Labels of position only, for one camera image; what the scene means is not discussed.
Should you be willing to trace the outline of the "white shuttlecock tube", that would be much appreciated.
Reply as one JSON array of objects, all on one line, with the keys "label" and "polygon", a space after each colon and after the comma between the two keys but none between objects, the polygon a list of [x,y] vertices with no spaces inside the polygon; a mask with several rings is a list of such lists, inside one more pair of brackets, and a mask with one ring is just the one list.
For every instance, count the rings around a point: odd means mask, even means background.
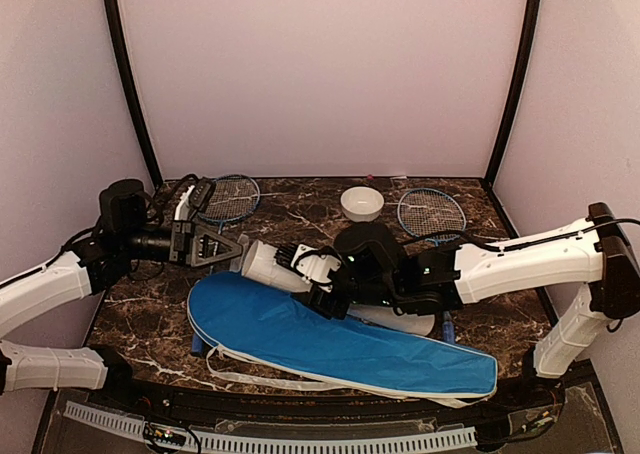
[{"label": "white shuttlecock tube", "polygon": [[[311,284],[276,262],[276,247],[256,240],[248,249],[241,269],[243,277],[285,292],[306,293]],[[352,304],[347,314],[363,322],[413,335],[428,336],[435,327],[434,315],[397,316],[391,308]]]}]

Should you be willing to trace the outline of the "blue racket bag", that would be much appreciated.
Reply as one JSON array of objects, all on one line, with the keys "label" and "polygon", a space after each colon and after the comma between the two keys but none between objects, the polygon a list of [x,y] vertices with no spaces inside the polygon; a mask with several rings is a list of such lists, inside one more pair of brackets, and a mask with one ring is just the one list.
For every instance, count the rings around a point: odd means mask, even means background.
[{"label": "blue racket bag", "polygon": [[232,272],[189,293],[198,336],[233,359],[389,397],[483,399],[497,388],[494,357],[358,320],[328,320],[289,294]]}]

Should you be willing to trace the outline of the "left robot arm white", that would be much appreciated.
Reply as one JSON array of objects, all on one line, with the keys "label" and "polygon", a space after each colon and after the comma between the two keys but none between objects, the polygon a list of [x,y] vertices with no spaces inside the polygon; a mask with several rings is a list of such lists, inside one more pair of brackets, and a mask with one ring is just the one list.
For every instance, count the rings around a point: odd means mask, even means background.
[{"label": "left robot arm white", "polygon": [[[1,333],[59,306],[107,292],[136,261],[201,268],[240,257],[242,246],[223,237],[224,225],[249,216],[260,199],[250,178],[199,178],[183,194],[169,224],[160,204],[137,179],[111,184],[99,195],[95,226],[72,236],[43,264],[1,284]],[[100,390],[120,410],[141,401],[132,368],[107,346],[75,349],[1,341],[1,390]]]}]

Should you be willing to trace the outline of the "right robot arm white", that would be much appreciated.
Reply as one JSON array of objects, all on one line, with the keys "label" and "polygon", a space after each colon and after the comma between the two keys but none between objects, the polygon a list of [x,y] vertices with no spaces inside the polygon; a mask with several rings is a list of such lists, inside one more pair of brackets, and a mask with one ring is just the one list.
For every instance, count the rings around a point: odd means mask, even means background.
[{"label": "right robot arm white", "polygon": [[511,384],[511,400],[530,408],[547,394],[549,379],[563,376],[612,321],[638,313],[639,264],[624,222],[598,202],[586,217],[546,233],[484,243],[459,232],[459,243],[415,255],[385,225],[356,224],[319,252],[337,258],[339,268],[298,299],[327,319],[344,318],[352,303],[427,315],[505,293],[576,283],[572,304],[533,349],[532,369]]}]

